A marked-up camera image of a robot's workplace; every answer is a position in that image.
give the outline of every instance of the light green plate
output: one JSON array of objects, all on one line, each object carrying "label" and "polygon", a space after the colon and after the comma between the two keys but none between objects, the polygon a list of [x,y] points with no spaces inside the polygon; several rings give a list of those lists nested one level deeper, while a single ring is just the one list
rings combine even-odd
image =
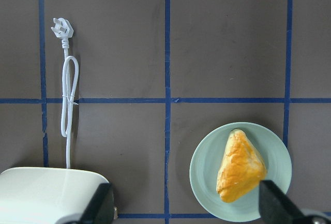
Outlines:
[{"label": "light green plate", "polygon": [[284,192],[292,176],[291,158],[284,143],[269,129],[248,122],[230,123],[209,133],[195,150],[190,165],[190,182],[198,202],[212,215],[227,221],[251,221],[260,218],[259,189],[232,203],[223,202],[216,192],[217,173],[231,130],[239,128],[261,153],[268,170],[266,180],[273,180]]}]

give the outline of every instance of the pastry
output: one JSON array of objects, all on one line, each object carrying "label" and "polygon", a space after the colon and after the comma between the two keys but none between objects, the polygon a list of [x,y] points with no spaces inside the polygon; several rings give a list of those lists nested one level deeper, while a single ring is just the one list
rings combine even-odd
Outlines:
[{"label": "pastry", "polygon": [[259,151],[242,130],[232,130],[217,175],[216,191],[222,201],[234,202],[258,186],[266,175]]}]

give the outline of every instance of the gray tabletop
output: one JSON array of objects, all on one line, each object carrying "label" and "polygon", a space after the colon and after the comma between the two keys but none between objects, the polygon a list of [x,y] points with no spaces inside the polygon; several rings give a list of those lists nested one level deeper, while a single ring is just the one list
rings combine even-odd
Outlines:
[{"label": "gray tabletop", "polygon": [[[72,167],[114,184],[115,223],[228,223],[195,199],[192,154],[253,122],[288,147],[288,196],[331,214],[330,0],[1,0],[0,170],[65,167],[61,42],[80,64]],[[250,223],[262,223],[255,220]]]}]

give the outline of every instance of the blue tape line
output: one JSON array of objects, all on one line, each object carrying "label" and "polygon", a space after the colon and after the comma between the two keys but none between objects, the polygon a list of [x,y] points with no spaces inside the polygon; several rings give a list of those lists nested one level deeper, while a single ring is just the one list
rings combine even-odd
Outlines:
[{"label": "blue tape line", "polygon": [[121,219],[164,219],[164,214],[118,214]]},{"label": "blue tape line", "polygon": [[284,98],[172,98],[173,103],[284,103]]},{"label": "blue tape line", "polygon": [[[165,98],[80,98],[76,103],[165,103]],[[284,98],[185,98],[173,97],[171,103],[284,103]],[[331,98],[290,98],[290,103],[331,103]],[[0,104],[43,104],[34,98],[0,98]],[[47,98],[46,103],[62,103],[62,98]]]},{"label": "blue tape line", "polygon": [[287,36],[286,36],[286,67],[285,67],[285,102],[283,121],[283,142],[288,146],[290,118],[290,86],[291,86],[291,49],[292,49],[292,9],[293,0],[288,0],[287,6]]},{"label": "blue tape line", "polygon": [[291,98],[291,103],[331,103],[331,98]]},{"label": "blue tape line", "polygon": [[42,147],[43,166],[48,167],[48,137],[47,137],[47,97],[46,97],[46,59],[45,59],[45,30],[44,30],[44,0],[39,2],[39,54],[40,54],[40,88],[41,88],[41,110],[42,110]]},{"label": "blue tape line", "polygon": [[40,99],[32,98],[0,98],[0,104],[13,103],[13,104],[41,104]]},{"label": "blue tape line", "polygon": [[212,214],[171,214],[172,219],[211,219],[217,218]]},{"label": "blue tape line", "polygon": [[164,124],[164,214],[165,223],[169,223],[169,195],[168,195],[168,161],[170,153],[170,123],[171,123],[171,88],[170,88],[170,2],[164,0],[164,83],[165,83],[165,124]]},{"label": "blue tape line", "polygon": [[212,219],[212,214],[118,214],[121,219]]},{"label": "blue tape line", "polygon": [[165,103],[164,98],[80,98],[77,103]]}]

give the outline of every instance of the power cord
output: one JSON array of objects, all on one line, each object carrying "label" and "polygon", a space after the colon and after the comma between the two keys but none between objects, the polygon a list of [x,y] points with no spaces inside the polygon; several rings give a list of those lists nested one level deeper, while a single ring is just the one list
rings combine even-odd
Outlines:
[{"label": "power cord", "polygon": [[[66,165],[67,169],[70,169],[70,146],[71,146],[71,127],[72,127],[72,111],[74,102],[74,95],[78,82],[79,65],[77,59],[74,56],[69,56],[69,40],[73,35],[73,29],[70,23],[63,18],[54,18],[53,22],[55,27],[51,27],[51,30],[62,40],[62,48],[64,49],[64,64],[62,69],[62,114],[61,114],[61,134],[67,138],[66,145]],[[69,62],[74,63],[74,76],[71,87],[70,65]]]}]

